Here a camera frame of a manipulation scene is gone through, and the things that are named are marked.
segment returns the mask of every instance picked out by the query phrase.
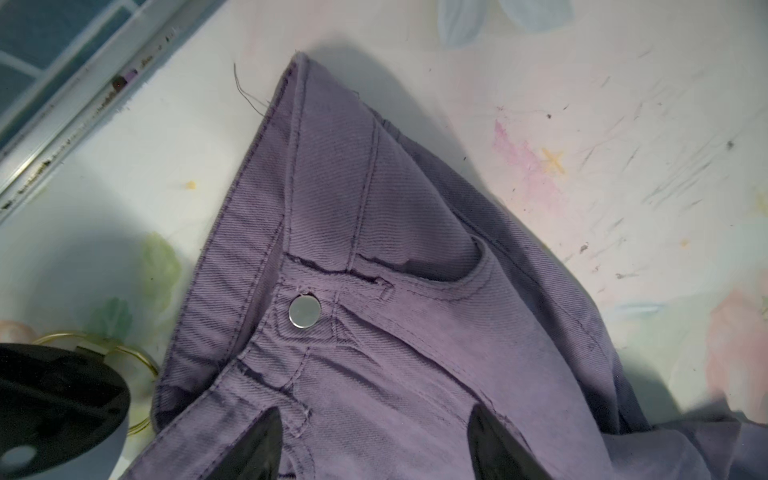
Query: twill texture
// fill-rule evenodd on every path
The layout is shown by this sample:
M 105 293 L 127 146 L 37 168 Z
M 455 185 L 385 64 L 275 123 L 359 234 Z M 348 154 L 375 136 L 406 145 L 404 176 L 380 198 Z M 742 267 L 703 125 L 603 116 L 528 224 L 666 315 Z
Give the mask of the twill texture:
M 300 294 L 321 305 L 309 329 L 289 321 Z M 478 404 L 556 479 L 768 472 L 758 425 L 651 428 L 562 266 L 297 54 L 197 264 L 157 438 L 124 478 L 206 478 L 273 407 L 284 478 L 474 478 Z

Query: yellow star print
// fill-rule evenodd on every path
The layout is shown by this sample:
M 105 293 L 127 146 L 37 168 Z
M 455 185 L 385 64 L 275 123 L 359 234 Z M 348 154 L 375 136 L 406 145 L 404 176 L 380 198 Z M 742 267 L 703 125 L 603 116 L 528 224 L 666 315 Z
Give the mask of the yellow star print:
M 546 172 L 554 171 L 555 173 L 560 173 L 561 175 L 565 175 L 565 169 L 560 164 L 560 157 L 563 156 L 563 152 L 558 152 L 556 154 L 551 153 L 546 148 L 542 148 L 541 151 L 544 152 L 544 156 L 547 158 L 547 160 L 544 160 L 544 170 Z

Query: hole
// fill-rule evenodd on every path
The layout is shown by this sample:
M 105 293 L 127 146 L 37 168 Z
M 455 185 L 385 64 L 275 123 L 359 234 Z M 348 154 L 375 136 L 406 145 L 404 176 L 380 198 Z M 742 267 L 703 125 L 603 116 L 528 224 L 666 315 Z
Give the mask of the hole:
M 13 473 L 29 465 L 29 462 L 38 454 L 38 450 L 32 445 L 20 445 L 14 447 L 0 457 L 0 473 Z

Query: stain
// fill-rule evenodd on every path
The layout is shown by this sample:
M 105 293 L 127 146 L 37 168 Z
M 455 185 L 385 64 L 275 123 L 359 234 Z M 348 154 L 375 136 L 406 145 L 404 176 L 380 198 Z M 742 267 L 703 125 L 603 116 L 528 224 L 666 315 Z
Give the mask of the stain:
M 639 54 L 639 55 L 637 56 L 637 59 L 639 60 L 639 59 L 641 59 L 641 58 L 643 58 L 643 57 L 645 57 L 645 56 L 647 56 L 647 55 L 650 55 L 650 53 L 651 53 L 653 50 L 654 50 L 654 48 L 653 48 L 653 47 L 651 47 L 651 48 L 647 49 L 647 50 L 646 50 L 646 51 L 644 51 L 643 53 Z
M 0 320 L 0 343 L 32 343 L 37 333 L 24 323 Z
M 611 127 L 611 128 L 608 128 L 608 129 L 605 131 L 605 134 L 610 134 L 610 133 L 613 131 L 613 129 L 614 129 L 614 128 L 618 127 L 618 126 L 619 126 L 619 124 L 620 124 L 622 121 L 624 121 L 624 119 L 625 119 L 626 117 L 627 117 L 627 115 L 624 115 L 623 117 L 619 118 L 619 119 L 616 121 L 616 123 L 614 124 L 614 126 L 613 126 L 613 127 Z
M 126 80 L 122 75 L 118 75 L 115 78 L 112 78 L 112 88 L 114 88 L 115 91 L 122 90 L 127 84 L 128 80 Z
M 613 223 L 612 223 L 612 224 L 611 224 L 611 225 L 610 225 L 610 226 L 609 226 L 609 227 L 608 227 L 608 228 L 605 230 L 605 233 L 610 233 L 610 232 L 612 232 L 612 231 L 616 230 L 616 227 L 618 227 L 619 225 L 621 225 L 621 222 L 623 222 L 623 221 L 624 221 L 624 217 L 622 217 L 622 218 L 620 218 L 620 219 L 616 220 L 615 222 L 613 222 Z
M 542 152 L 544 152 L 544 156 L 547 158 L 545 163 L 545 170 L 546 171 L 552 171 L 555 173 L 559 173 L 560 175 L 565 175 L 565 169 L 563 168 L 562 164 L 560 163 L 560 157 L 563 156 L 563 152 L 558 152 L 556 154 L 551 153 L 546 148 L 541 149 Z
M 758 193 L 755 195 L 755 206 L 757 212 L 764 217 L 768 217 L 768 195 Z
M 70 142 L 71 142 L 71 140 L 67 140 L 66 145 L 69 145 Z M 21 188 L 19 188 L 16 191 L 16 194 L 22 195 L 24 192 L 29 190 L 29 187 L 31 187 L 32 184 L 43 174 L 43 172 L 45 172 L 48 169 L 48 167 L 51 166 L 52 162 L 53 162 L 53 160 L 48 159 L 48 160 L 44 161 L 42 164 L 40 164 L 40 167 L 38 167 L 38 169 L 35 171 L 35 173 L 31 177 L 29 177 L 27 179 L 27 181 L 24 183 L 24 185 L 22 185 Z
M 547 174 L 544 162 L 533 152 L 528 142 L 514 144 L 498 120 L 495 122 L 493 148 L 511 169 L 511 177 L 516 182 L 516 200 L 548 208 L 561 205 L 562 192 Z
M 621 237 L 618 240 L 615 240 L 615 241 L 611 242 L 609 245 L 607 245 L 606 247 L 602 248 L 601 250 L 598 250 L 597 252 L 595 252 L 592 255 L 590 255 L 589 259 L 590 260 L 594 260 L 594 259 L 598 258 L 600 255 L 602 255 L 603 253 L 609 251 L 613 247 L 616 247 L 616 248 L 621 247 L 621 245 L 624 244 L 624 242 L 626 242 L 626 241 L 627 241 L 626 238 Z
M 704 163 L 703 165 L 699 166 L 696 170 L 694 170 L 691 174 L 688 175 L 688 177 L 685 180 L 678 181 L 678 179 L 683 175 L 682 173 L 678 172 L 675 173 L 665 184 L 661 184 L 657 186 L 653 192 L 648 194 L 641 203 L 645 204 L 652 204 L 653 202 L 649 202 L 650 199 L 657 196 L 658 194 L 664 192 L 667 188 L 671 187 L 669 191 L 667 192 L 664 197 L 659 199 L 659 201 L 656 202 L 654 209 L 656 210 L 658 207 L 661 206 L 665 201 L 667 201 L 672 195 L 676 195 L 676 197 L 679 197 L 683 193 L 685 193 L 687 190 L 689 190 L 692 186 L 696 185 L 700 180 L 700 175 L 712 165 L 712 160 Z
M 755 422 L 768 422 L 768 321 L 760 305 L 768 298 L 766 285 L 762 290 L 762 298 L 733 290 L 710 313 L 706 341 L 710 392 L 741 398 L 744 414 Z
M 629 157 L 629 160 L 627 160 L 627 164 L 624 165 L 624 168 L 621 171 L 627 170 L 627 167 L 629 167 L 629 164 L 632 163 L 632 160 L 634 159 L 634 156 L 637 155 L 637 152 L 640 150 L 640 147 L 637 147 L 634 149 L 634 152 L 632 152 L 632 155 Z
M 141 293 L 153 312 L 169 307 L 174 286 L 181 277 L 174 248 L 157 232 L 144 238 L 141 246 Z
M 592 147 L 592 150 L 590 150 L 590 151 L 589 151 L 589 153 L 587 154 L 587 156 L 586 156 L 586 157 L 584 157 L 584 161 L 583 161 L 583 162 L 581 162 L 581 166 L 578 168 L 578 170 L 579 170 L 579 171 L 581 171 L 581 169 L 583 169 L 583 168 L 584 168 L 584 165 L 586 165 L 586 164 L 587 164 L 587 161 L 589 160 L 589 157 L 591 157 L 591 156 L 592 156 L 592 154 L 594 153 L 594 149 L 595 149 L 595 148 L 597 148 L 597 147 Z
M 686 205 L 685 207 L 681 208 L 681 209 L 680 209 L 680 212 L 681 212 L 681 213 L 683 213 L 683 212 L 687 212 L 687 211 L 688 211 L 688 210 L 690 210 L 691 208 L 693 208 L 693 207 L 695 207 L 696 205 L 698 205 L 698 204 L 699 204 L 699 202 L 701 202 L 702 200 L 703 200 L 703 198 L 700 198 L 699 200 L 696 200 L 695 202 L 691 202 L 690 204 L 688 204 L 688 205 Z
M 131 315 L 128 302 L 113 296 L 91 312 L 91 318 L 85 324 L 84 331 L 123 342 L 133 323 L 134 316 Z

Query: metal window track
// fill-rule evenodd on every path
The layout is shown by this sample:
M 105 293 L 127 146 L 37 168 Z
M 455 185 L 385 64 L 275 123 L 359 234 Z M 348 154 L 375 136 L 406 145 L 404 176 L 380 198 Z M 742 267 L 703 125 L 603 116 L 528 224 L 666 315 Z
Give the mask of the metal window track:
M 222 2 L 154 0 L 139 7 L 0 151 L 0 223 Z

